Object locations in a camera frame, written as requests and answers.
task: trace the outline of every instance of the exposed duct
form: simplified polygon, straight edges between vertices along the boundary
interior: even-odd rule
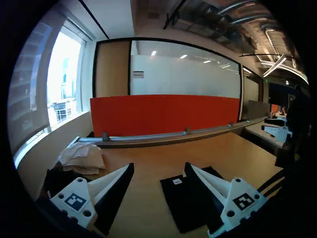
[[[270,37],[269,33],[270,31],[279,31],[279,26],[277,25],[271,25],[271,24],[265,24],[261,26],[261,30],[265,33],[270,45],[272,46],[275,54],[280,54],[274,40]]]
[[[272,19],[271,15],[268,14],[262,14],[262,15],[253,15],[253,16],[247,16],[241,19],[237,19],[234,20],[232,22],[233,25],[241,25],[244,24],[246,22],[250,22],[250,21],[266,21],[268,19]]]
[[[227,14],[228,12],[235,10],[239,7],[247,7],[247,6],[253,6],[254,4],[249,5],[250,3],[254,3],[256,2],[256,0],[245,0],[245,1],[241,1],[241,2],[236,2],[226,8],[224,8],[223,10],[219,11],[217,14],[218,15],[224,15]]]

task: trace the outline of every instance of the red-orange partition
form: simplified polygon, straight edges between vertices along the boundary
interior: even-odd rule
[[[275,104],[272,104],[272,105],[271,105],[271,110],[272,110],[273,112],[278,112],[278,111],[279,111],[279,106],[278,106],[278,105],[275,105]]]
[[[236,123],[238,98],[133,95],[90,99],[96,137],[161,134]]]

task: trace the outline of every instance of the white towel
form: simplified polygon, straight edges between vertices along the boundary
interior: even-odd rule
[[[99,174],[99,168],[105,169],[102,152],[99,147],[91,143],[77,142],[65,148],[58,160],[64,171],[74,170],[81,174]]]

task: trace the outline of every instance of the ceiling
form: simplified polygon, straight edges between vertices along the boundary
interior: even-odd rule
[[[283,65],[304,73],[303,65],[292,41],[282,31],[269,10],[256,0],[187,0],[176,11],[180,0],[140,0],[148,13],[167,14],[171,18],[169,28],[191,32],[209,38],[242,55],[266,54],[253,57],[256,62],[275,63],[284,54]],[[226,9],[234,4],[231,10]],[[260,72],[267,67],[258,64]],[[305,81],[295,73],[283,69],[274,70],[272,76],[300,83]]]

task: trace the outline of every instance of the desk surface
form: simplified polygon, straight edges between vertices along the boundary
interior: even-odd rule
[[[245,129],[248,132],[250,132],[250,133],[252,133],[252,134],[264,139],[265,141],[271,143],[272,145],[276,146],[277,148],[282,148],[284,143],[281,142],[281,141],[276,140],[274,137],[271,137],[269,133],[267,133],[264,130],[262,130],[261,129],[262,125],[269,126],[269,127],[279,127],[279,126],[276,126],[276,125],[260,122],[260,123],[254,124],[252,126],[246,127]]]
[[[274,165],[275,156],[233,133],[181,144],[103,152],[107,169],[90,178],[130,162],[134,162],[135,169],[110,229],[110,238],[208,237],[207,226],[179,233],[162,192],[160,180],[182,174],[185,162],[200,168],[211,165],[224,179],[242,177],[255,188],[281,170]]]

